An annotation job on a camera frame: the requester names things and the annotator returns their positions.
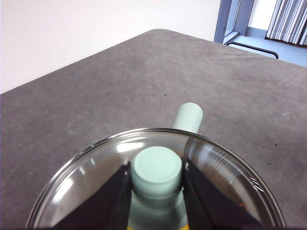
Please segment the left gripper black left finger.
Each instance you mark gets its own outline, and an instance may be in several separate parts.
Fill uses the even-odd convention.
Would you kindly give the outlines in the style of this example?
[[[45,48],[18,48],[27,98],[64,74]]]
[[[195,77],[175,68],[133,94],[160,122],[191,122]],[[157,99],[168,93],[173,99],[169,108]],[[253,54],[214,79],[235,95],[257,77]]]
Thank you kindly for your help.
[[[91,197],[57,223],[54,230],[125,230],[131,204],[131,163],[128,162]]]

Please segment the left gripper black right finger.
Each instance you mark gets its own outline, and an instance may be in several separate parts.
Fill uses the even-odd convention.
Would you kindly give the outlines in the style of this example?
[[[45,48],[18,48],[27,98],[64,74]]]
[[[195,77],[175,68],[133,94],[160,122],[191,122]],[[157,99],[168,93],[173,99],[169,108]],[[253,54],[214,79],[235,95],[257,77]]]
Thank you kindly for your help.
[[[265,229],[263,224],[217,189],[192,161],[183,161],[182,178],[191,230]]]

